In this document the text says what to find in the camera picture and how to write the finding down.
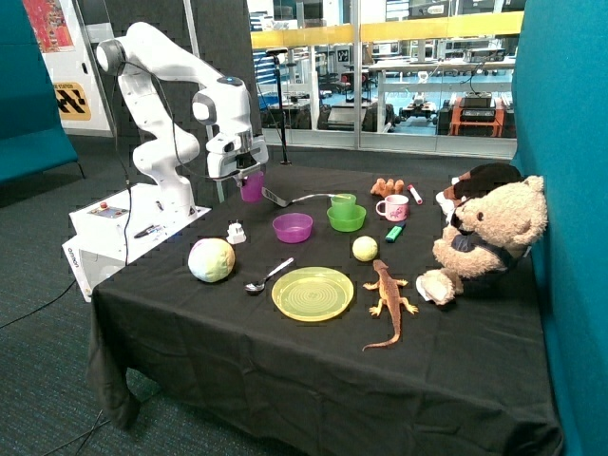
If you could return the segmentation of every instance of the label sticker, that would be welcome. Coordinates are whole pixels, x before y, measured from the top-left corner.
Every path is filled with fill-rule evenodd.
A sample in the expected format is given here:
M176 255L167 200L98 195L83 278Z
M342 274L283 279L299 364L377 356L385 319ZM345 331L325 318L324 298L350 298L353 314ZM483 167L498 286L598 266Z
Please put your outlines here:
M57 83L55 98L62 121L90 121L91 110L86 102L85 90L78 83Z

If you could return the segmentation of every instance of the orange machine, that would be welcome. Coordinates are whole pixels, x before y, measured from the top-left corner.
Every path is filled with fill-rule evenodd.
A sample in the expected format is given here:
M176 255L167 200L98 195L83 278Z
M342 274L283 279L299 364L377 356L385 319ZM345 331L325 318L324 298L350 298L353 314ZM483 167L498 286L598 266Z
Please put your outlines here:
M449 135L500 138L503 126L503 100L467 94L458 97L452 107Z

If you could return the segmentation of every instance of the glass window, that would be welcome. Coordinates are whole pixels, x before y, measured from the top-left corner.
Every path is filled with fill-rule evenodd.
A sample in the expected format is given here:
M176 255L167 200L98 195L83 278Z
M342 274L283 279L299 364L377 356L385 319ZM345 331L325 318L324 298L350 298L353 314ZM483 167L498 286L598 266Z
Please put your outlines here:
M524 3L250 0L269 143L510 158Z

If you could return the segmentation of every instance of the white mug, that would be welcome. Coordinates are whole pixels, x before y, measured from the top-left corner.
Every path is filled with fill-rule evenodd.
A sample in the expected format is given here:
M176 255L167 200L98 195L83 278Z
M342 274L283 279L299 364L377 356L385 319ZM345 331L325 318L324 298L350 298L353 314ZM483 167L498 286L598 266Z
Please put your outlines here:
M405 195L388 195L376 204L376 212L389 221L405 220L409 214L409 199ZM384 212L380 211L380 205L385 205Z

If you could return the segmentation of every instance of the pastel ball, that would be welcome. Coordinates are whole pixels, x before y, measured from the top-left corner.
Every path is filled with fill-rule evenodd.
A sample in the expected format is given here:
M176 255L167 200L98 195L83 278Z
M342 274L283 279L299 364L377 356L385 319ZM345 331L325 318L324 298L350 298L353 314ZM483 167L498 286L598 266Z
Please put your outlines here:
M372 237L358 237L352 244L352 254L359 261L372 261L378 255L378 244Z
M199 280L217 282L227 277L235 266L235 251L224 239L199 240L190 251L188 268Z

